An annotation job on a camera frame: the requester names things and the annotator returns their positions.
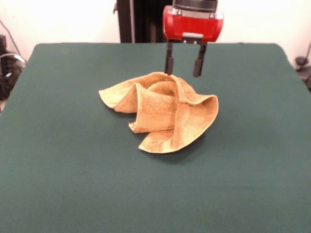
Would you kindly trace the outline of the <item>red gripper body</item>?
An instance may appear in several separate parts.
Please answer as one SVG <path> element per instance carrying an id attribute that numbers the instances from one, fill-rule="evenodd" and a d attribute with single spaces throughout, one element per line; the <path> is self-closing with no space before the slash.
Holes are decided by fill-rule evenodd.
<path id="1" fill-rule="evenodd" d="M 196 12 L 167 5 L 163 10 L 163 33 L 167 39 L 183 41 L 188 38 L 215 42 L 221 34 L 224 14 Z"/>

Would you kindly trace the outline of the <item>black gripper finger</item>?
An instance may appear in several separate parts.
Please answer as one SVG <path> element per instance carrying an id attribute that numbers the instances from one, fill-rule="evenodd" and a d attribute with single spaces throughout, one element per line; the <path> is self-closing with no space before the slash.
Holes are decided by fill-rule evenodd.
<path id="1" fill-rule="evenodd" d="M 165 69 L 164 72 L 166 74 L 173 73 L 173 40 L 167 41 L 167 49 L 166 49 L 166 61 L 165 61 Z"/>
<path id="2" fill-rule="evenodd" d="M 200 77 L 202 75 L 202 69 L 203 69 L 203 63 L 204 63 L 206 50 L 207 50 L 207 43 L 201 43 L 199 53 L 198 53 L 198 58 L 196 59 L 195 64 L 194 64 L 194 70 L 193 70 L 194 77 Z"/>

